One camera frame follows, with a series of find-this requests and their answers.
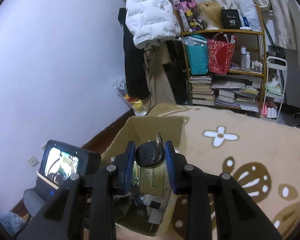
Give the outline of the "cardboard box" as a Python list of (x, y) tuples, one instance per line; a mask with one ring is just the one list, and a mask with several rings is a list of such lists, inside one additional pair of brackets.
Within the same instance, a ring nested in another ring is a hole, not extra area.
[[(164, 141), (170, 140), (172, 142), (177, 153), (185, 155), (185, 125), (188, 120), (185, 116), (133, 116), (129, 118), (108, 149), (101, 155), (100, 167), (109, 165), (112, 157), (123, 153), (129, 141), (135, 142), (135, 145), (138, 147), (144, 142), (154, 141), (158, 133), (162, 135)], [(165, 194), (163, 196), (145, 194), (143, 197), (146, 205), (149, 205), (151, 200), (154, 200), (166, 206), (161, 224), (151, 225), (148, 223), (149, 207), (147, 208), (148, 214), (145, 216), (130, 209), (120, 221), (116, 222), (117, 238), (150, 239), (157, 237), (165, 239), (165, 235), (169, 231), (177, 198), (170, 188), (165, 165)]]

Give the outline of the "black key fob with card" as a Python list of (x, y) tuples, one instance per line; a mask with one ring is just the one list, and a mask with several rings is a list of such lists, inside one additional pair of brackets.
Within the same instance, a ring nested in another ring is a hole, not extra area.
[(163, 196), (165, 192), (165, 150), (160, 133), (155, 141), (141, 144), (135, 152), (139, 167), (139, 189), (143, 194)]

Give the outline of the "large white charger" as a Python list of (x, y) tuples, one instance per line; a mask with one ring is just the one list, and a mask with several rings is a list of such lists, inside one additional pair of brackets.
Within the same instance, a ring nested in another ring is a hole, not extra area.
[(160, 202), (151, 200), (149, 208), (150, 215), (148, 218), (148, 223), (151, 225), (160, 225), (166, 210), (166, 206)]

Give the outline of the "plastic bag with toys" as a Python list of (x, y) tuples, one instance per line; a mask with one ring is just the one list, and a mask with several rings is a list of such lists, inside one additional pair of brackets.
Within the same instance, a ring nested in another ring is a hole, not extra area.
[(128, 94), (128, 89), (126, 85), (126, 80), (124, 77), (120, 77), (117, 81), (113, 83), (113, 87), (117, 94), (124, 100), (124, 102), (133, 110), (136, 116), (145, 116), (147, 110), (142, 103), (141, 99), (130, 96)]

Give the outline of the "black hanging coat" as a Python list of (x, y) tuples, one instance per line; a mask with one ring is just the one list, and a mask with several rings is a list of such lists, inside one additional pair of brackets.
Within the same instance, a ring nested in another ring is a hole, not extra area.
[(149, 97), (150, 92), (147, 85), (146, 73), (143, 67), (144, 51), (135, 47), (133, 35), (126, 26), (125, 8), (120, 8), (118, 21), (123, 27), (123, 50), (125, 58), (125, 78), (128, 94), (131, 97), (145, 99)]

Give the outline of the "beige trench coat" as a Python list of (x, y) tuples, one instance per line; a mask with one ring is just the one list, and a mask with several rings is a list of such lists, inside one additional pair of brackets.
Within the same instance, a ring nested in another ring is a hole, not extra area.
[(176, 104), (158, 48), (152, 48), (144, 52), (144, 70), (149, 90), (149, 96), (142, 99), (146, 109), (149, 110), (160, 103)]

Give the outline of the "stack of books right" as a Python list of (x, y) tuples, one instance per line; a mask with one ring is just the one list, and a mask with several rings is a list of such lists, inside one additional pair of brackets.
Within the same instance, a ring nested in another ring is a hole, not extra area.
[(244, 74), (215, 74), (211, 89), (216, 107), (258, 113), (262, 95), (262, 78)]

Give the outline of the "stack of books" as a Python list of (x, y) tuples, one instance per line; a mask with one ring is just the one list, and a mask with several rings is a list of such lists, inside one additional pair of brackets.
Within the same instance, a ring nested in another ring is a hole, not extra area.
[(215, 74), (211, 89), (216, 107), (258, 113), (262, 95), (262, 78), (244, 74)]
[(212, 76), (191, 76), (189, 79), (191, 102), (193, 105), (213, 106), (215, 94), (211, 88)]

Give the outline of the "stack of books left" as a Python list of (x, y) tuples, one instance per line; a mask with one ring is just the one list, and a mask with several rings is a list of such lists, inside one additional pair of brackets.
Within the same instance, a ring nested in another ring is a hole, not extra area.
[(193, 105), (213, 106), (215, 94), (211, 88), (212, 76), (191, 76), (189, 79), (191, 102)]

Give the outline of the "wooden bookshelf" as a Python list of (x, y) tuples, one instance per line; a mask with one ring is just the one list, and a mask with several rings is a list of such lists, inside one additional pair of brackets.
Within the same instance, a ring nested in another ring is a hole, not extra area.
[[(190, 36), (192, 34), (197, 34), (205, 37), (208, 41), (208, 39), (213, 38), (217, 33), (222, 32), (225, 40), (229, 43), (234, 43), (235, 46), (235, 51), (232, 57), (232, 63), (230, 66), (230, 70), (226, 74), (244, 74), (244, 75), (253, 75), (253, 76), (258, 76), (262, 78), (262, 95), (261, 95), (261, 100), (260, 100), (260, 107), (259, 107), (259, 112), (258, 113), (253, 113), (253, 112), (246, 112), (246, 111), (240, 111), (236, 109), (231, 109), (231, 108), (224, 108), (224, 107), (216, 107), (216, 106), (208, 106), (208, 107), (213, 107), (217, 109), (229, 109), (238, 113), (246, 114), (246, 115), (253, 115), (255, 117), (260, 117), (261, 115), (261, 109), (262, 109), (262, 102), (264, 98), (264, 87), (265, 87), (265, 81), (266, 81), (266, 37), (264, 33), (264, 23), (261, 15), (261, 11), (259, 7), (256, 7), (256, 20), (257, 20), (257, 25), (259, 26), (258, 30), (253, 30), (251, 26), (248, 26), (246, 28), (239, 28), (239, 29), (205, 29), (205, 30), (199, 30), (195, 31), (193, 33), (191, 32), (183, 32), (181, 34), (181, 41), (183, 42), (183, 38), (186, 36)], [(258, 72), (248, 72), (246, 70), (241, 69), (241, 46), (246, 46), (247, 51), (250, 52), (251, 59), (253, 61), (260, 61), (263, 66), (263, 72), (258, 73)], [(186, 71), (187, 71), (187, 77), (188, 77), (188, 87), (190, 87), (189, 79), (191, 76), (193, 76), (190, 72), (190, 67), (189, 67), (189, 62), (187, 59), (187, 53), (185, 49), (185, 44), (183, 43), (183, 51), (184, 51), (184, 56), (185, 56), (185, 64), (186, 64)], [(207, 72), (206, 75), (211, 75), (212, 77), (215, 75), (215, 73), (212, 73), (210, 71)]]

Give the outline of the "white bottles on shelf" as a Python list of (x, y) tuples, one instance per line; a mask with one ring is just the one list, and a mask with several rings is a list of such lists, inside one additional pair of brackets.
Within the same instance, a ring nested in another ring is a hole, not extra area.
[(248, 72), (263, 72), (262, 63), (251, 59), (250, 52), (247, 51), (246, 46), (241, 46), (241, 69)]

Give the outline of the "white utility cart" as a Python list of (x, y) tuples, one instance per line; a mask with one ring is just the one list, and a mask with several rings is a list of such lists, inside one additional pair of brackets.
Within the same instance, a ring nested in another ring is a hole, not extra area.
[(271, 121), (279, 119), (285, 101), (287, 70), (285, 59), (274, 56), (267, 57), (262, 118)]

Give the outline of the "red gift bag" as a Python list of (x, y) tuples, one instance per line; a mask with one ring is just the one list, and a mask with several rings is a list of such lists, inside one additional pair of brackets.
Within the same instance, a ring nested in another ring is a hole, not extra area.
[(222, 32), (208, 39), (208, 68), (215, 74), (226, 74), (230, 70), (235, 44), (225, 40)]

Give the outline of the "white puffer jacket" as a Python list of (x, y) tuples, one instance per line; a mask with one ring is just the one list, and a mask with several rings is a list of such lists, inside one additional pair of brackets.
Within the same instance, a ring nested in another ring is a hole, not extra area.
[(158, 47), (181, 33), (169, 0), (126, 0), (126, 11), (126, 26), (138, 49)]

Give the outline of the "teal bag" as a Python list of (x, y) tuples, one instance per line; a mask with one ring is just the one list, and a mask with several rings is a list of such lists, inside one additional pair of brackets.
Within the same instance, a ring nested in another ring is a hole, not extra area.
[(192, 34), (183, 38), (190, 72), (192, 75), (206, 75), (209, 71), (208, 41), (205, 37)]

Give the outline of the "colourful snack bag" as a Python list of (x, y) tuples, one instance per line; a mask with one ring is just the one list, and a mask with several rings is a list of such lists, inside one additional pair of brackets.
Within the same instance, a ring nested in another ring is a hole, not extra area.
[(206, 29), (206, 23), (200, 16), (196, 0), (174, 0), (174, 7), (179, 13), (184, 32), (193, 33)]

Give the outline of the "black box with 40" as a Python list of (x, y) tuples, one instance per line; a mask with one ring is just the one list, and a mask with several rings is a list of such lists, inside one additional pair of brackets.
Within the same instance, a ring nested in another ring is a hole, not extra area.
[(239, 29), (241, 27), (241, 20), (236, 9), (222, 9), (221, 19), (224, 29)]

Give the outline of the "blonde wig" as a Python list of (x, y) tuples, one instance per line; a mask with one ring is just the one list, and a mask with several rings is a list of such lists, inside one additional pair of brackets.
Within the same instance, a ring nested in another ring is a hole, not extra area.
[(207, 1), (198, 5), (200, 16), (206, 23), (207, 29), (223, 29), (221, 10), (223, 9), (217, 2)]

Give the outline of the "upper wall socket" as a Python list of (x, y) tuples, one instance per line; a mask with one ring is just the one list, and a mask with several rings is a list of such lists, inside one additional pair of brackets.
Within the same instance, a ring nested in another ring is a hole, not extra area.
[(30, 156), (27, 160), (27, 162), (32, 166), (35, 167), (39, 164), (38, 159), (35, 156)]

